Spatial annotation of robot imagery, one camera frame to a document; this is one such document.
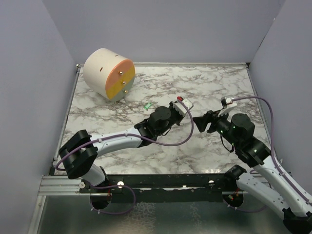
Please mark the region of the green key tag with key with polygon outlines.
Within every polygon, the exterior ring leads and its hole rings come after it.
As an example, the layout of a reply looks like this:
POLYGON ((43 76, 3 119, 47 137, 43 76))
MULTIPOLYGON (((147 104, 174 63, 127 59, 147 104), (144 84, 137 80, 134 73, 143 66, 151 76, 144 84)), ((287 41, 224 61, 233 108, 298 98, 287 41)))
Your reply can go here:
POLYGON ((145 110, 148 110, 149 108, 151 108, 152 104, 151 103, 148 103, 144 106, 144 109, 145 110))

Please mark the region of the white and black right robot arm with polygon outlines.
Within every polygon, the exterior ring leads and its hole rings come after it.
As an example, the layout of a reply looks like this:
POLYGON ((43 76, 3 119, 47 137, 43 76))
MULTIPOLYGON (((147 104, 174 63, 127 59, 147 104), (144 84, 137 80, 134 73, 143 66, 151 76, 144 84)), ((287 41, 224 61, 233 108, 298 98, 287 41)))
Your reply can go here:
POLYGON ((312 232, 312 196, 271 155, 270 149, 254 137, 255 125, 246 114, 219 116, 218 111, 208 111, 193 121, 200 132, 218 132, 222 139, 232 144, 235 154, 250 168, 257 171, 270 186, 262 184, 240 166, 226 172, 225 187, 234 191, 240 188, 270 207, 283 220, 292 234, 312 232))

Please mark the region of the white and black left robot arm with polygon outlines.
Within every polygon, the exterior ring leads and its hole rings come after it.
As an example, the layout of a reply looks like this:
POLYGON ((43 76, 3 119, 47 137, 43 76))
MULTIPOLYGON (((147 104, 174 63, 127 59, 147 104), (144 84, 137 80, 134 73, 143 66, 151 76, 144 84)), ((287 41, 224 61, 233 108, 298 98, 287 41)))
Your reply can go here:
POLYGON ((157 138, 165 136, 173 125, 180 125, 193 106, 188 99, 178 97, 168 107, 157 107, 147 119, 127 130, 106 135, 91 135, 86 130, 80 130, 59 149, 60 161, 55 168, 65 171, 69 179, 81 177, 96 192, 103 192, 109 179, 105 170, 95 164, 97 157, 152 143, 161 145, 157 138))

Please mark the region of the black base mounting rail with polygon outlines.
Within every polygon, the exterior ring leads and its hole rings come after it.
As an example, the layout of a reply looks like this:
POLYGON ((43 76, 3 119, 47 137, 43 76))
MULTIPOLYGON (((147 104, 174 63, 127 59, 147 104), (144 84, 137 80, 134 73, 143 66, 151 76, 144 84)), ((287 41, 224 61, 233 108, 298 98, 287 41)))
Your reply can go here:
POLYGON ((85 182, 80 193, 112 203, 222 202, 223 194, 237 191, 236 182, 245 172, 235 165, 224 174, 109 175, 110 189, 85 182))

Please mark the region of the aluminium table frame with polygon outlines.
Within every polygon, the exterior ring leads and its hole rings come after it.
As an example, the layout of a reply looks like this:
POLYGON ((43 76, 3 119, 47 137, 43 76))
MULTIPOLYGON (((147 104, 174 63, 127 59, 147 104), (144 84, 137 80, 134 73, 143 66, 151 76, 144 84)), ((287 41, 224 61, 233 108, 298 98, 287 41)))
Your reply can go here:
MULTIPOLYGON (((142 122, 159 106, 168 107, 177 97, 193 103, 180 125, 173 125, 157 140, 161 145, 123 149, 97 157, 95 164, 109 175, 220 174, 235 165, 270 183, 241 161, 232 145, 218 132, 199 132, 193 117, 220 111, 222 97, 234 97, 237 106, 227 120, 247 114, 255 125, 254 137, 271 151, 272 136, 262 119, 258 98, 244 64, 137 65, 135 81, 121 101, 109 102, 84 81, 83 66, 74 82, 59 146, 77 131, 115 134, 142 122), (148 110, 144 106, 151 103, 148 110)), ((81 177, 69 179, 54 169, 39 188, 31 234, 290 234, 270 207, 238 188, 223 194, 222 202, 112 203, 83 195, 81 177)))

